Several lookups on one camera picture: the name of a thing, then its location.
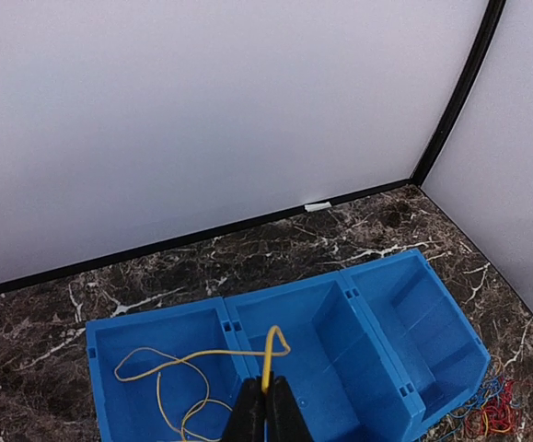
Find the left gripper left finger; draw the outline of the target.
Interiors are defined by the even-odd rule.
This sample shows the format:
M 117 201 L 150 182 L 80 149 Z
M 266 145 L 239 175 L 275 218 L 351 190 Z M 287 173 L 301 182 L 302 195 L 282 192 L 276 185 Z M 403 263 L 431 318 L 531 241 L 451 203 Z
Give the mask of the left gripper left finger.
M 261 377 L 246 378 L 222 433 L 223 442 L 264 442 L 266 399 Z

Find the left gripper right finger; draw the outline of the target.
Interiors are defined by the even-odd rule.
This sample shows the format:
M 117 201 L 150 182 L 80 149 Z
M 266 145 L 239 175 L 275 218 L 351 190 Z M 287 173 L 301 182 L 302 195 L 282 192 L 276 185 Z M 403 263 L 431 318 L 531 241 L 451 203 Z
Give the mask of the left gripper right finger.
M 308 442 L 312 435 L 284 376 L 271 375 L 266 393 L 266 435 L 269 442 Z

